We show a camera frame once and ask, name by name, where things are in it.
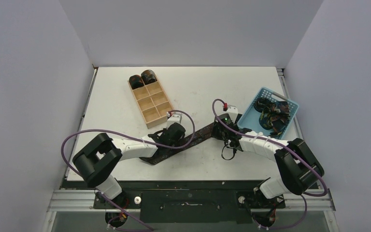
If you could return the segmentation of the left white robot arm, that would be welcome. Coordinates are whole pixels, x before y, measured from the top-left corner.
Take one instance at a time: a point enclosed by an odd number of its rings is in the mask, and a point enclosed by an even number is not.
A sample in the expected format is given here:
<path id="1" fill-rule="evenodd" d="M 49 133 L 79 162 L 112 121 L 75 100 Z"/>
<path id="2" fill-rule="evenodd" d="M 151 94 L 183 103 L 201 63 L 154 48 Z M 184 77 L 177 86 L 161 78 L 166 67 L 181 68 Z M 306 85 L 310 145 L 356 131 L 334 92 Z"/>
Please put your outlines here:
<path id="1" fill-rule="evenodd" d="M 81 177 L 90 188 L 97 188 L 112 208 L 124 204 L 125 195 L 118 181 L 111 172 L 119 161 L 145 158 L 158 158 L 170 151 L 169 148 L 150 144 L 179 146 L 185 137 L 185 128 L 173 123 L 166 129 L 143 136 L 139 141 L 113 139 L 106 133 L 95 136 L 72 159 Z"/>

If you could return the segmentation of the blue plastic basket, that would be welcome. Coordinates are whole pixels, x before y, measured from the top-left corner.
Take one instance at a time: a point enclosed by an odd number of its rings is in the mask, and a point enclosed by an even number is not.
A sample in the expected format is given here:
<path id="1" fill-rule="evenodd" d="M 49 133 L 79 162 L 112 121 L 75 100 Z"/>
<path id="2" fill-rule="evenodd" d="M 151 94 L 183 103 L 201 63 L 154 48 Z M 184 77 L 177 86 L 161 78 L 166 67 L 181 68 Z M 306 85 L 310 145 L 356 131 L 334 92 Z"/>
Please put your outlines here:
<path id="1" fill-rule="evenodd" d="M 292 100 L 288 99 L 287 97 L 285 97 L 283 95 L 280 95 L 277 92 L 275 92 L 275 91 L 273 91 L 269 88 L 266 88 L 266 87 L 262 87 L 257 92 L 255 97 L 251 101 L 250 105 L 247 107 L 247 109 L 245 110 L 245 112 L 243 113 L 241 118 L 238 120 L 238 122 L 237 122 L 238 127 L 240 129 L 247 128 L 247 129 L 251 129 L 255 132 L 262 132 L 262 133 L 264 133 L 264 135 L 269 136 L 269 134 L 272 132 L 272 130 L 266 130 L 266 129 L 264 129 L 260 126 L 258 120 L 259 120 L 259 117 L 260 117 L 261 113 L 254 109 L 254 102 L 258 98 L 261 98 L 261 97 L 267 98 L 267 99 L 269 99 L 273 102 L 275 102 L 275 101 L 286 101 L 286 102 L 288 102 L 289 109 L 290 109 L 291 120 L 290 120 L 287 128 L 283 132 L 283 134 L 281 136 L 275 138 L 275 139 L 283 139 L 285 137 L 287 129 L 290 127 L 291 123 L 293 122 L 294 116 L 296 115 L 300 106 L 295 101 L 292 101 Z"/>

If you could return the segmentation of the wooden compartment tray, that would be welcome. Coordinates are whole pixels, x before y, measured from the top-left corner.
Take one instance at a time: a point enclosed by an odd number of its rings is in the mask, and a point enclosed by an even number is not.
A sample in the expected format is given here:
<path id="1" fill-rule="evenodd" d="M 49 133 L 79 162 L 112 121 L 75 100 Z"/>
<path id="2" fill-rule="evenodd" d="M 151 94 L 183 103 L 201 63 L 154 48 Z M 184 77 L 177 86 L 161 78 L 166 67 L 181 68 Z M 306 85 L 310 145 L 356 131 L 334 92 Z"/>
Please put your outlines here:
<path id="1" fill-rule="evenodd" d="M 148 129 L 167 121 L 167 112 L 174 110 L 174 107 L 159 81 L 136 89 L 129 84 L 129 89 Z"/>

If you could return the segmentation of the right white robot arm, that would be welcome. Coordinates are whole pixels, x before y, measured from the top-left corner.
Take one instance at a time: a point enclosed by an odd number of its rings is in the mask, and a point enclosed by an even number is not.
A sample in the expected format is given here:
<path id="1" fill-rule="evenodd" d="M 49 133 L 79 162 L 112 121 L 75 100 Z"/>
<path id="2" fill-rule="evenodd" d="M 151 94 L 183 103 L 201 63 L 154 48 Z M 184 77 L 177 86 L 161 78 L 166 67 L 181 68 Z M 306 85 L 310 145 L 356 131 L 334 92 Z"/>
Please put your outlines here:
<path id="1" fill-rule="evenodd" d="M 215 134 L 235 151 L 250 152 L 273 161 L 279 176 L 264 180 L 254 189 L 254 201 L 266 207 L 273 198 L 292 193 L 302 195 L 325 171 L 304 140 L 278 140 L 251 130 L 237 131 L 228 114 L 215 117 Z"/>

